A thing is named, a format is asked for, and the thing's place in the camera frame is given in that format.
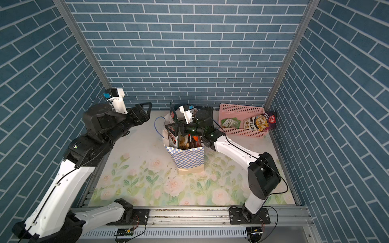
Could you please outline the green condiment packet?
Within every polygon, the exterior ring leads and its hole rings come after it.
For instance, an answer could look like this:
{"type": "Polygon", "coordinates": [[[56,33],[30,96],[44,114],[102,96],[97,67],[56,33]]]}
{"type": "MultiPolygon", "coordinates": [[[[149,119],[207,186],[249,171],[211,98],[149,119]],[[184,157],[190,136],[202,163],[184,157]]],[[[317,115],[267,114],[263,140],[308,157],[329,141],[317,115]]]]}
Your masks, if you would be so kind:
{"type": "Polygon", "coordinates": [[[221,120],[221,127],[222,128],[234,128],[239,129],[240,128],[241,121],[237,119],[236,117],[233,118],[225,118],[221,120]]]}

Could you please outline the aluminium right corner post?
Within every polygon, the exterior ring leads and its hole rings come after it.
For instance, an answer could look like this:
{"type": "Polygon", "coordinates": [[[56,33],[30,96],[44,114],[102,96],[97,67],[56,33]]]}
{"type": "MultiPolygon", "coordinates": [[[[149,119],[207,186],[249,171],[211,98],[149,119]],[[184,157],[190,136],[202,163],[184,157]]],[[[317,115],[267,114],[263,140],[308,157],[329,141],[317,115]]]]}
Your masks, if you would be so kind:
{"type": "Polygon", "coordinates": [[[287,51],[287,54],[283,60],[283,64],[278,72],[277,77],[275,78],[273,87],[271,88],[270,93],[267,97],[267,100],[264,104],[264,109],[266,111],[268,111],[270,109],[270,105],[271,105],[271,103],[272,103],[272,101],[273,101],[282,81],[283,81],[283,78],[286,74],[286,71],[287,71],[287,69],[292,61],[294,54],[296,53],[296,50],[298,49],[298,46],[299,46],[307,28],[308,28],[308,25],[313,17],[313,14],[314,14],[319,2],[320,2],[319,0],[309,1],[309,4],[308,4],[308,6],[307,6],[307,8],[302,16],[301,22],[296,30],[296,33],[293,37],[293,40],[290,44],[288,51],[287,51]]]}

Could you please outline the green circuit board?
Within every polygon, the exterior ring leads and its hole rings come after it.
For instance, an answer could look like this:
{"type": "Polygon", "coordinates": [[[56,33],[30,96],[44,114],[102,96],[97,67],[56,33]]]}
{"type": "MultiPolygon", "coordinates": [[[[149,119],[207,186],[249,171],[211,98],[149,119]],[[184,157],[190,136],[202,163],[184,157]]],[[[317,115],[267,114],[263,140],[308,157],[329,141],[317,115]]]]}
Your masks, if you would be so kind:
{"type": "Polygon", "coordinates": [[[134,235],[133,228],[120,228],[116,231],[114,237],[132,237],[134,235]]]}

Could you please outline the blue checkered paper bag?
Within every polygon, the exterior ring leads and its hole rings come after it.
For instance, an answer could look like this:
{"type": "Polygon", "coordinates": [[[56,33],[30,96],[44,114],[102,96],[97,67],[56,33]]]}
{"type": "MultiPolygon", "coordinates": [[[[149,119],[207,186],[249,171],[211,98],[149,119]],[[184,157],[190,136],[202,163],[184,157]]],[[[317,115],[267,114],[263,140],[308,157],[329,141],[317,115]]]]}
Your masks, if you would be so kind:
{"type": "Polygon", "coordinates": [[[205,170],[205,153],[204,147],[195,147],[192,135],[188,135],[189,149],[178,149],[169,146],[168,131],[165,125],[168,123],[169,113],[164,116],[165,122],[163,126],[162,136],[164,137],[164,146],[171,156],[174,165],[176,166],[179,175],[188,175],[201,173],[205,170]]]}

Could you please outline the cream yellow condiment packet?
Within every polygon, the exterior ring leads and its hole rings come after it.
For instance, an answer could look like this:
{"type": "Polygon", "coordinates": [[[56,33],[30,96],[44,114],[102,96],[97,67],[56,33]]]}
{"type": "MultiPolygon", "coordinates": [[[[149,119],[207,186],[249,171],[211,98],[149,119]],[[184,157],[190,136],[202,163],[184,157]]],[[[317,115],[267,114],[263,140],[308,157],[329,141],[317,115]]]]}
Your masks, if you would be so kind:
{"type": "Polygon", "coordinates": [[[186,124],[184,115],[179,110],[179,105],[170,104],[168,123],[165,128],[168,131],[169,146],[178,149],[189,149],[188,135],[183,135],[183,124],[186,124]]]}

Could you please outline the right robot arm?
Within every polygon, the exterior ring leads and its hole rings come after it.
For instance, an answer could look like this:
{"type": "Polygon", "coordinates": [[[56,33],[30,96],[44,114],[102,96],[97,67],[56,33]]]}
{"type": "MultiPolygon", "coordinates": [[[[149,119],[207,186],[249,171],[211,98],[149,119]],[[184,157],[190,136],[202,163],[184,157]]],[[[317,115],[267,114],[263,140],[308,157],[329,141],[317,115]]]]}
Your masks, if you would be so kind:
{"type": "Polygon", "coordinates": [[[253,218],[282,180],[273,157],[267,152],[259,154],[232,143],[221,126],[214,127],[217,122],[213,119],[212,107],[171,105],[170,115],[174,130],[166,125],[168,131],[174,135],[200,136],[206,147],[224,154],[247,170],[251,193],[243,204],[243,213],[247,218],[253,218]]]}

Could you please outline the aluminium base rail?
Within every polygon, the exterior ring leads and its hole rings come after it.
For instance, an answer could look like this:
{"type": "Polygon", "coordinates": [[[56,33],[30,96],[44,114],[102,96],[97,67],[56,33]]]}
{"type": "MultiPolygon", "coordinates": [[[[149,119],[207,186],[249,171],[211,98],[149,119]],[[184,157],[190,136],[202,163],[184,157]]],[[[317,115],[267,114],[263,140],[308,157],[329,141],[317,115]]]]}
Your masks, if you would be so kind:
{"type": "Polygon", "coordinates": [[[232,227],[248,226],[312,226],[313,219],[305,206],[265,206],[252,224],[233,206],[145,206],[134,211],[148,210],[141,219],[148,227],[232,227]]]}

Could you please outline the aluminium corner post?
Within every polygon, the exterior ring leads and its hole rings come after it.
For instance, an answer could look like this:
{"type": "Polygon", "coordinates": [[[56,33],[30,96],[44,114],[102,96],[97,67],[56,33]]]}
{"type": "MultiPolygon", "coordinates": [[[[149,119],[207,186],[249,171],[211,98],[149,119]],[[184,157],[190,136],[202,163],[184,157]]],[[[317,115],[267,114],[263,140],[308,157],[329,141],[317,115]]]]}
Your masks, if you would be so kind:
{"type": "Polygon", "coordinates": [[[320,2],[319,0],[309,1],[309,4],[308,4],[308,6],[307,6],[307,8],[302,16],[301,22],[296,30],[296,33],[293,37],[293,40],[290,44],[288,51],[287,51],[287,54],[283,60],[283,64],[278,72],[277,77],[275,78],[273,87],[271,88],[270,93],[267,97],[267,100],[264,104],[264,109],[266,111],[268,111],[270,109],[270,105],[271,105],[271,103],[272,103],[272,101],[273,101],[282,81],[283,81],[283,78],[286,74],[286,71],[287,71],[287,69],[292,61],[294,54],[296,53],[296,50],[298,49],[298,46],[299,46],[307,28],[308,28],[308,25],[313,17],[313,14],[314,14],[319,2],[320,2]]]}
{"type": "Polygon", "coordinates": [[[93,67],[94,71],[96,72],[103,86],[106,89],[111,88],[112,85],[110,84],[107,76],[105,75],[98,60],[96,59],[92,49],[90,48],[86,38],[84,37],[79,25],[77,24],[75,17],[73,16],[66,2],[63,0],[53,0],[53,3],[55,7],[58,9],[59,13],[61,14],[65,23],[69,27],[70,31],[74,35],[76,41],[78,42],[79,46],[81,47],[82,51],[84,52],[91,66],[93,67]]]}

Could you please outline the pink plastic basket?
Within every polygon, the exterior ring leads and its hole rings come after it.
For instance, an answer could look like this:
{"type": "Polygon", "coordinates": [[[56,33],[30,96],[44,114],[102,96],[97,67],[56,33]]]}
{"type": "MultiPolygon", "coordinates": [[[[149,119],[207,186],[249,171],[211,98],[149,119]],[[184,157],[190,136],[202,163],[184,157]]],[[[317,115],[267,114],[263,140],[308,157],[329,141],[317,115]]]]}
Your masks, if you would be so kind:
{"type": "Polygon", "coordinates": [[[250,131],[243,128],[245,119],[263,113],[265,113],[263,107],[222,103],[219,107],[218,124],[221,125],[222,119],[236,117],[241,121],[240,128],[239,129],[222,128],[226,134],[263,138],[267,135],[267,131],[266,132],[250,131]]]}

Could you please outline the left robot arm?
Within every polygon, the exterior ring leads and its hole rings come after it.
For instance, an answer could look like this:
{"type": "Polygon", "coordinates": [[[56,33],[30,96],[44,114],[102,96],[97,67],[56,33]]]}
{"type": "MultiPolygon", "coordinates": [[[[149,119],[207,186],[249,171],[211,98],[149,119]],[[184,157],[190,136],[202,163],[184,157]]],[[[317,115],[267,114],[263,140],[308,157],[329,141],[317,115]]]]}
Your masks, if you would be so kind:
{"type": "Polygon", "coordinates": [[[108,206],[70,211],[86,179],[95,171],[115,143],[132,127],[150,119],[152,103],[137,104],[117,112],[111,104],[92,105],[84,114],[87,133],[68,146],[53,183],[34,212],[16,223],[13,234],[30,243],[75,243],[82,234],[103,225],[132,223],[133,205],[120,198],[108,206]]]}

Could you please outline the aluminium left corner post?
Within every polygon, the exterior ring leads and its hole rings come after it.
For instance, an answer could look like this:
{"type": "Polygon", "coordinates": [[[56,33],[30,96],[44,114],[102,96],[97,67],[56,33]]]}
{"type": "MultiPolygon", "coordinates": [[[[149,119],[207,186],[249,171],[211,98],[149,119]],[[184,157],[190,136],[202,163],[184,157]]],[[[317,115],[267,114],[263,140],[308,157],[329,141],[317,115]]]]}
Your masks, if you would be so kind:
{"type": "Polygon", "coordinates": [[[70,31],[74,35],[76,41],[78,42],[79,46],[81,47],[82,51],[84,52],[91,66],[93,67],[94,71],[96,72],[103,86],[106,89],[111,88],[112,85],[110,84],[107,76],[105,75],[98,60],[96,59],[92,49],[90,48],[86,38],[84,37],[79,25],[77,24],[75,17],[73,16],[66,2],[63,0],[53,0],[53,3],[55,7],[58,9],[59,13],[61,14],[65,23],[69,27],[70,31]]]}

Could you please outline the dark brown condiment packet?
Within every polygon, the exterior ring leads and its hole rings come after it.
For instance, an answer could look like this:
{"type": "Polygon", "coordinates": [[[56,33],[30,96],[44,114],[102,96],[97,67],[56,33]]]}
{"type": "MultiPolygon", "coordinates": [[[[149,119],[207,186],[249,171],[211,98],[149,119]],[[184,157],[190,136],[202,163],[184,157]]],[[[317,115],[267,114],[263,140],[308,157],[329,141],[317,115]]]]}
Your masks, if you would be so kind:
{"type": "Polygon", "coordinates": [[[276,127],[277,113],[265,112],[244,120],[243,128],[250,131],[266,132],[276,127]]]}

